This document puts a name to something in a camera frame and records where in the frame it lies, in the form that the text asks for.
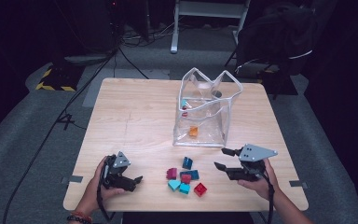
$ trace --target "transparent container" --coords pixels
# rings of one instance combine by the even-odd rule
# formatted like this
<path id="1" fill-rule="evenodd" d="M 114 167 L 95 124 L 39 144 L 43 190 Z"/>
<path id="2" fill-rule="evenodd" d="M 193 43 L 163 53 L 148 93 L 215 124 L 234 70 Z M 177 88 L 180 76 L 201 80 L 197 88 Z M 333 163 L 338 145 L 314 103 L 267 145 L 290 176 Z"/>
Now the transparent container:
<path id="1" fill-rule="evenodd" d="M 222 80 L 235 86 L 223 88 Z M 173 145 L 224 147 L 231 120 L 231 108 L 243 86 L 228 71 L 211 81 L 197 68 L 182 78 L 176 107 Z"/>

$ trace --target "teal block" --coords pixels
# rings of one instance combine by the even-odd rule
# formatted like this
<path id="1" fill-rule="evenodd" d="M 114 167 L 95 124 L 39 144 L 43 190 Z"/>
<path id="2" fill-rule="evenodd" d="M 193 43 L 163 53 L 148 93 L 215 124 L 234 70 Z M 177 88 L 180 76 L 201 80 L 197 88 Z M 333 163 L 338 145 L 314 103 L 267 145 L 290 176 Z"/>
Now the teal block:
<path id="1" fill-rule="evenodd" d="M 184 193 L 184 194 L 188 194 L 188 192 L 190 191 L 190 185 L 182 183 L 179 187 L 179 192 Z"/>
<path id="2" fill-rule="evenodd" d="M 168 186 L 171 188 L 172 191 L 176 191 L 179 188 L 180 184 L 181 184 L 180 180 L 168 181 Z"/>

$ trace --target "wooden table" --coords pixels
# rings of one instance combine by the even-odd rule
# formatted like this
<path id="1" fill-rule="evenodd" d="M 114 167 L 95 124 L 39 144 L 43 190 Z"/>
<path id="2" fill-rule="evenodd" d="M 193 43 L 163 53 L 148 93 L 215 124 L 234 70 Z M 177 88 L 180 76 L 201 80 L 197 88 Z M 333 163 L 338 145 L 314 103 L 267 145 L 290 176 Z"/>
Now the wooden table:
<path id="1" fill-rule="evenodd" d="M 217 170 L 214 161 L 227 167 L 241 167 L 238 157 L 230 157 L 218 147 L 174 147 L 172 133 L 176 99 L 181 81 L 130 78 L 106 78 L 92 112 L 73 175 L 83 176 L 81 183 L 69 184 L 63 206 L 74 210 L 104 156 L 122 151 L 131 161 L 124 176 L 142 175 L 134 192 L 126 192 L 108 201 L 109 211 L 268 211 L 269 203 L 254 191 L 230 181 Z M 234 83 L 222 83 L 230 88 Z M 243 93 L 234 103 L 227 147 L 241 148 L 245 143 L 277 150 L 270 158 L 287 196 L 300 210 L 308 208 L 281 130 L 262 85 L 242 84 Z M 184 157 L 193 160 L 192 170 L 200 179 L 190 183 L 188 194 L 172 192 L 166 172 L 182 168 Z M 199 197 L 193 192 L 198 183 L 207 191 Z"/>

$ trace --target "human hand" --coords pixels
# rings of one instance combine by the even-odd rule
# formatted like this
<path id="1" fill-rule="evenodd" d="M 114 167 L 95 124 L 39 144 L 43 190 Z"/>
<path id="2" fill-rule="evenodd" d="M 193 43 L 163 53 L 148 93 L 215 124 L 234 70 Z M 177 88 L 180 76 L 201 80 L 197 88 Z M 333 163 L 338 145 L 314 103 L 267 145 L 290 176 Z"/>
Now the human hand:
<path id="1" fill-rule="evenodd" d="M 274 169 L 272 168 L 271 164 L 269 163 L 269 159 L 264 159 L 264 164 L 266 165 L 266 173 L 269 177 L 269 182 L 271 182 L 272 186 L 274 187 L 275 191 L 279 190 L 278 180 L 275 175 Z M 269 199 L 269 184 L 267 183 L 266 179 L 262 178 L 255 182 L 246 181 L 246 180 L 238 180 L 238 184 L 246 187 L 247 189 L 254 190 L 260 197 L 268 200 Z"/>
<path id="2" fill-rule="evenodd" d="M 90 217 L 92 212 L 99 209 L 99 205 L 97 202 L 97 189 L 100 183 L 100 174 L 103 169 L 104 161 L 106 157 L 104 157 L 97 169 L 95 170 L 94 177 L 89 181 L 86 190 L 84 191 L 83 197 L 81 198 L 79 204 L 77 205 L 75 211 L 83 213 L 85 216 Z M 124 189 L 106 189 L 101 188 L 101 195 L 103 197 L 103 201 L 112 198 L 117 194 L 124 193 Z"/>

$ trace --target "black chair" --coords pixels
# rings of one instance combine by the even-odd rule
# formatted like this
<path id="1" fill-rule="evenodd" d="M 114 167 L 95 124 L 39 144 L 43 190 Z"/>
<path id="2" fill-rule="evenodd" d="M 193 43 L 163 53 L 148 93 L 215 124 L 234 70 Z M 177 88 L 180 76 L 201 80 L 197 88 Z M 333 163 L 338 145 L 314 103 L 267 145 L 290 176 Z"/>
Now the black chair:
<path id="1" fill-rule="evenodd" d="M 274 73 L 275 100 L 283 83 L 300 74 L 312 52 L 316 26 L 311 8 L 288 2 L 273 4 L 264 10 L 262 17 L 240 30 L 238 45 L 225 66 L 236 55 L 235 76 L 238 76 L 248 63 L 266 63 L 268 66 L 258 73 L 262 79 L 267 69 L 276 64 L 279 71 Z"/>

